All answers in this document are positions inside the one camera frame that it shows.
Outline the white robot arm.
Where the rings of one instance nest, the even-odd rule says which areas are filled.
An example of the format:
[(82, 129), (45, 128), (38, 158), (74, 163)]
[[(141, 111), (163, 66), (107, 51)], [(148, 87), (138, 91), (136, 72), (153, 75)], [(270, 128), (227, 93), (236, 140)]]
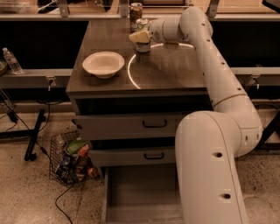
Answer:
[(263, 126), (242, 84), (212, 40), (198, 7), (160, 18), (129, 35), (136, 43), (188, 42), (196, 52), (213, 109), (187, 115), (178, 125), (175, 157), (184, 224), (249, 224), (235, 158), (260, 142)]

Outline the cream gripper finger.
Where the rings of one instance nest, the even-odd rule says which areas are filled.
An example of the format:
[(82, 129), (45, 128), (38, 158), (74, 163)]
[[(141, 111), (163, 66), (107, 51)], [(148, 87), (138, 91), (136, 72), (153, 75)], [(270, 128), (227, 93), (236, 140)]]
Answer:
[(149, 43), (151, 36), (145, 29), (133, 32), (129, 35), (129, 40), (134, 43)]

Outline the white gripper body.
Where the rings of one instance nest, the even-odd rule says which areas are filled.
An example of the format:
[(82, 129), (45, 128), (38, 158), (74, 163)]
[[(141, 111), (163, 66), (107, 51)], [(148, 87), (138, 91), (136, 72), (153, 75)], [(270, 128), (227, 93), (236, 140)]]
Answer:
[(150, 36), (155, 42), (164, 43), (166, 41), (164, 35), (164, 25), (164, 18), (153, 19), (149, 22)]

